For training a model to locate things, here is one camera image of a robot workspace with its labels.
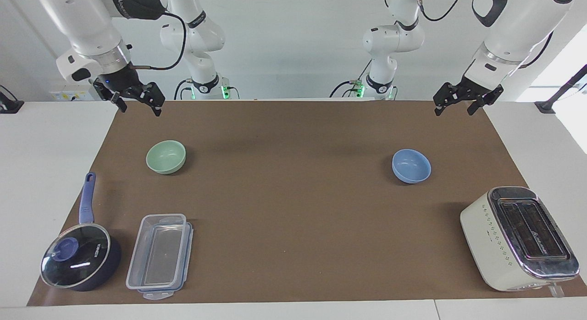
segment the toaster slot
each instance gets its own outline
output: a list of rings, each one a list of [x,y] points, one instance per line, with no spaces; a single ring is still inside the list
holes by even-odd
[[[527,259],[566,258],[560,237],[533,200],[499,203]]]
[[[533,234],[536,233],[534,239],[543,251],[543,257],[566,257],[560,237],[541,208],[536,203],[522,203],[521,208]]]

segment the white toaster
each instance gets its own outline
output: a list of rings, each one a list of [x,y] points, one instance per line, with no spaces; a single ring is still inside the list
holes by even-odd
[[[579,276],[579,262],[537,195],[497,187],[461,213],[461,225],[483,280],[499,291],[539,289]]]

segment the light green bowl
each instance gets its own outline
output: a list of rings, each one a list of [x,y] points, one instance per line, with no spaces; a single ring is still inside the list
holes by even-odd
[[[147,153],[147,166],[160,174],[177,172],[185,163],[185,147],[175,140],[153,146]]]

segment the clear plastic container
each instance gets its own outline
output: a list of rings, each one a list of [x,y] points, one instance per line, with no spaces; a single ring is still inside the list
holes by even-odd
[[[158,300],[173,295],[187,278],[193,228],[182,214],[143,218],[130,260],[126,287]]]

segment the pan handle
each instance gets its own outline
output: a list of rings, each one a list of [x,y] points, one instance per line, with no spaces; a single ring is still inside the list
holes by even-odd
[[[96,174],[94,172],[86,175],[83,183],[82,199],[79,204],[79,223],[94,223],[94,212],[92,211],[92,199],[94,199],[94,185],[96,184]]]

